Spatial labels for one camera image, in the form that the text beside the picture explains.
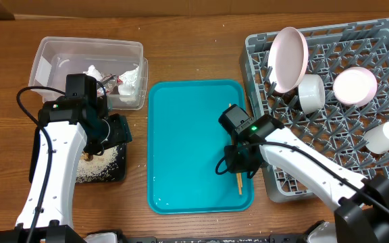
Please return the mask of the large pink plate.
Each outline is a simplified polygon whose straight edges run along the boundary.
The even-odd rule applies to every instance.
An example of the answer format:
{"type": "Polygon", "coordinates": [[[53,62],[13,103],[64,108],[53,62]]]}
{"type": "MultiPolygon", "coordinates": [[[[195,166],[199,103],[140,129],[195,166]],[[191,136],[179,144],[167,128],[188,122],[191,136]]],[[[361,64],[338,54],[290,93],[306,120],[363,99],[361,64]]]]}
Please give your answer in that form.
{"type": "Polygon", "coordinates": [[[269,81],[276,84],[275,91],[286,93],[296,88],[307,69],[309,50],[303,34],[293,27],[285,27],[276,35],[268,56],[272,68],[269,81]]]}

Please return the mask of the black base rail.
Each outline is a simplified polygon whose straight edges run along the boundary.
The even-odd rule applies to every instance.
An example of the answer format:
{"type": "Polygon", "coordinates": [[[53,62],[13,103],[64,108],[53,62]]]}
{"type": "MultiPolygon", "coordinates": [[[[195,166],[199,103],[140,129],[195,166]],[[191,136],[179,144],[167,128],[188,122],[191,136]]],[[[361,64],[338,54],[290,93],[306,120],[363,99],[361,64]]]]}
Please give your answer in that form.
{"type": "Polygon", "coordinates": [[[89,233],[84,240],[88,243],[295,243],[295,242],[337,242],[336,227],[327,221],[318,221],[303,233],[273,234],[269,236],[209,237],[209,238],[127,238],[121,230],[107,230],[89,233]]]}

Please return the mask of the red foil wrapper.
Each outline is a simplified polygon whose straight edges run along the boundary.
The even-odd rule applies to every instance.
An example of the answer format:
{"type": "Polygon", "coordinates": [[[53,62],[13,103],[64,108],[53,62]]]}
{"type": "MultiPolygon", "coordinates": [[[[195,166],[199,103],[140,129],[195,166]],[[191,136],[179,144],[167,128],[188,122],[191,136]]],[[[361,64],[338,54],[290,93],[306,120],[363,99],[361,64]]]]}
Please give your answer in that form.
{"type": "Polygon", "coordinates": [[[118,77],[116,75],[105,76],[100,83],[105,87],[107,92],[111,92],[117,85],[118,77]]]}

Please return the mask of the grey dish rack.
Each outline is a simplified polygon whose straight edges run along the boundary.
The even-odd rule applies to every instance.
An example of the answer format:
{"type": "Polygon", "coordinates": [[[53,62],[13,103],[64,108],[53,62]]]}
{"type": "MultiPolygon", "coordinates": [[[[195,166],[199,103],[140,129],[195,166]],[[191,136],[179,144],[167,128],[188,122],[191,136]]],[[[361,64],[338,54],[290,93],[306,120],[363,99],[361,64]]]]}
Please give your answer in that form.
{"type": "Polygon", "coordinates": [[[307,71],[323,80],[325,106],[305,115],[294,92],[278,94],[267,58],[273,32],[246,37],[240,66],[255,117],[269,114],[335,163],[368,178],[389,178],[389,151],[367,150],[364,133],[389,122],[389,18],[302,29],[309,48],[307,71]],[[368,69],[378,82],[375,97],[362,107],[341,104],[332,87],[347,68],[368,69]]]}

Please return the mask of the small white cup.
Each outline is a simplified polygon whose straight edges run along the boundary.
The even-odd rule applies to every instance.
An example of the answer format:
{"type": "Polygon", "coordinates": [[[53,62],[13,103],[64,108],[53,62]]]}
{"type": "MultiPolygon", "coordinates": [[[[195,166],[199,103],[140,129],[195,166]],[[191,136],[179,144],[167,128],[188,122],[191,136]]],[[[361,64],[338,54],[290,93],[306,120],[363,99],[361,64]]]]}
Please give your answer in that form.
{"type": "Polygon", "coordinates": [[[375,154],[382,154],[389,151],[389,121],[368,130],[364,134],[367,141],[366,147],[375,154]]]}

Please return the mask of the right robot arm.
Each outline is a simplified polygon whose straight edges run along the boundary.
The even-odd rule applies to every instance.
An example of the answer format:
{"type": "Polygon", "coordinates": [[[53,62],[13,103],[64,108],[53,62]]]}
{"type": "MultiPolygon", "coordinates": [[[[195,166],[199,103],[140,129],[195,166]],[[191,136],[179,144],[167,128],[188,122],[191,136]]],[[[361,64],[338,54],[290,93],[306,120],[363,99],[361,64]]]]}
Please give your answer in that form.
{"type": "Polygon", "coordinates": [[[223,113],[231,135],[223,161],[230,173],[252,176],[262,163],[279,167],[310,189],[334,214],[312,227],[302,242],[389,242],[389,179],[348,170],[299,140],[277,119],[223,113]]]}

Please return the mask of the brown food scrap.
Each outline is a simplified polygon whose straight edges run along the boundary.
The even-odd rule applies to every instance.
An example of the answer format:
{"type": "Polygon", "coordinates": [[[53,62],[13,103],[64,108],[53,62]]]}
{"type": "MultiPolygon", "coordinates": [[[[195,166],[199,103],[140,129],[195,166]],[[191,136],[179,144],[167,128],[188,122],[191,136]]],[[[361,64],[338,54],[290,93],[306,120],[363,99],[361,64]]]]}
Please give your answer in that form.
{"type": "Polygon", "coordinates": [[[83,161],[92,161],[93,158],[94,158],[93,155],[90,155],[90,154],[88,154],[86,152],[82,152],[81,157],[80,157],[80,159],[83,160],[83,161]]]}

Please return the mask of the grey bowl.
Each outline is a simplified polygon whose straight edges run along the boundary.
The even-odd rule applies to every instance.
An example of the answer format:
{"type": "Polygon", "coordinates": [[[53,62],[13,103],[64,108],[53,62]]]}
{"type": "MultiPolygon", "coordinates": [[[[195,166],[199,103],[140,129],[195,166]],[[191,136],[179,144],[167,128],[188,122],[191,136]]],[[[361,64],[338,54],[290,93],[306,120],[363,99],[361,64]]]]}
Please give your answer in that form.
{"type": "Polygon", "coordinates": [[[298,86],[299,102],[304,114],[322,109],[325,105],[325,89],[321,76],[305,74],[298,86]]]}

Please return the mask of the white napkin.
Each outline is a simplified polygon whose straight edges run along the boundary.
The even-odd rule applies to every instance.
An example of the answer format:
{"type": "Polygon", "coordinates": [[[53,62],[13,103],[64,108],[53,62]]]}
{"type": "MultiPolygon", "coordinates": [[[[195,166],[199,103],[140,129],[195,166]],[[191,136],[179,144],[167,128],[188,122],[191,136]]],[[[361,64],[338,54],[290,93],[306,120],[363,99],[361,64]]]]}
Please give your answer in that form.
{"type": "Polygon", "coordinates": [[[134,65],[135,68],[133,70],[128,70],[123,74],[104,74],[100,72],[94,65],[90,65],[88,70],[84,72],[84,74],[95,78],[98,82],[100,82],[105,76],[108,75],[116,75],[117,85],[111,92],[107,92],[107,95],[119,95],[119,99],[122,102],[129,103],[134,102],[136,100],[135,93],[139,87],[138,74],[139,74],[139,66],[134,65]]]}

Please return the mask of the clear plastic bin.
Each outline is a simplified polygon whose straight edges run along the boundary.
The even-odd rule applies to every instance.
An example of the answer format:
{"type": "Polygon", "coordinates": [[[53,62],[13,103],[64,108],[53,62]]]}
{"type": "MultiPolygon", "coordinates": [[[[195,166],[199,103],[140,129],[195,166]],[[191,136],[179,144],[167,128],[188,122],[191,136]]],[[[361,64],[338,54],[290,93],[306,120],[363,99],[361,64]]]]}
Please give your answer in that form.
{"type": "Polygon", "coordinates": [[[139,87],[134,102],[120,101],[107,94],[113,110],[139,110],[145,103],[148,61],[140,42],[102,38],[48,36],[42,39],[30,73],[29,86],[46,86],[64,91],[68,74],[83,74],[94,65],[104,74],[120,75],[139,66],[139,87]]]}

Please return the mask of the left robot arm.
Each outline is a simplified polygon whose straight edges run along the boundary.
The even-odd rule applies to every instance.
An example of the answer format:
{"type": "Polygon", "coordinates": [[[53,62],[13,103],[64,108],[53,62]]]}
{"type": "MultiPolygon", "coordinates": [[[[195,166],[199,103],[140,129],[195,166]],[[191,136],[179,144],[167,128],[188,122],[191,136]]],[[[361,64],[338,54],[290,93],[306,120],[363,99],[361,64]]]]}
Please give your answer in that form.
{"type": "Polygon", "coordinates": [[[126,118],[109,115],[103,99],[47,101],[38,115],[30,192],[15,227],[0,231],[0,242],[85,242],[72,217],[81,155],[102,155],[131,140],[126,118]]]}

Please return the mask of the teal plastic tray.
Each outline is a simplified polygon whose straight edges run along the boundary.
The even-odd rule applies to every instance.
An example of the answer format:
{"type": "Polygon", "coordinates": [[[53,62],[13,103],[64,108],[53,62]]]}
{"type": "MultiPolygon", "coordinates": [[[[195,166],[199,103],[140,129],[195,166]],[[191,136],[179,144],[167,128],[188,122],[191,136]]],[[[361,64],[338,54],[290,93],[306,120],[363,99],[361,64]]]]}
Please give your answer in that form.
{"type": "Polygon", "coordinates": [[[160,82],[149,91],[147,201],[162,215],[243,211],[253,203],[253,181],[217,175],[230,136],[218,119],[229,104],[244,107],[234,80],[160,82]]]}

